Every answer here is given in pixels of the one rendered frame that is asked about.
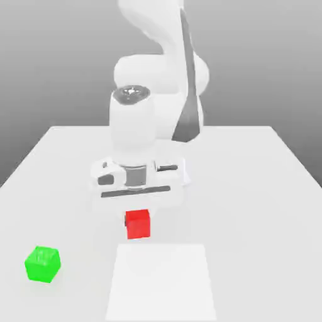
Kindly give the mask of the small red cube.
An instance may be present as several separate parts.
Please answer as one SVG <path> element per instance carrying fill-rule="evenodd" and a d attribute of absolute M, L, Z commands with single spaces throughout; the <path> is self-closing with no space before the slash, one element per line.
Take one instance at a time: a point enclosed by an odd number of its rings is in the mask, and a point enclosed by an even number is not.
<path fill-rule="evenodd" d="M 127 211 L 125 226 L 128 239 L 150 237 L 150 213 L 147 209 Z"/>

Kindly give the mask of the small green cube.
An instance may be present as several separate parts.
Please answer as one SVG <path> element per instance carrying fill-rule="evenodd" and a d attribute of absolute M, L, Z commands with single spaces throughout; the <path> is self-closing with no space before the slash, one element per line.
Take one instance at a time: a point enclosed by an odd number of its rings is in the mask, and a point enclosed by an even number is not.
<path fill-rule="evenodd" d="M 61 268 L 59 251 L 56 248 L 36 246 L 25 260 L 29 280 L 51 283 Z"/>

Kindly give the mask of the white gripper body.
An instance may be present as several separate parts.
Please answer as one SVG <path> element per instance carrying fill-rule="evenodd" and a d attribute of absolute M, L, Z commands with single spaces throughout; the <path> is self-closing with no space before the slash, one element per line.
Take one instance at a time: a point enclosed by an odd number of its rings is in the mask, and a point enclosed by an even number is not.
<path fill-rule="evenodd" d="M 92 210 L 97 213 L 125 213 L 148 209 L 155 212 L 162 208 L 173 208 L 182 204 L 184 187 L 179 184 L 146 187 L 139 190 L 120 189 L 107 191 L 89 188 Z"/>

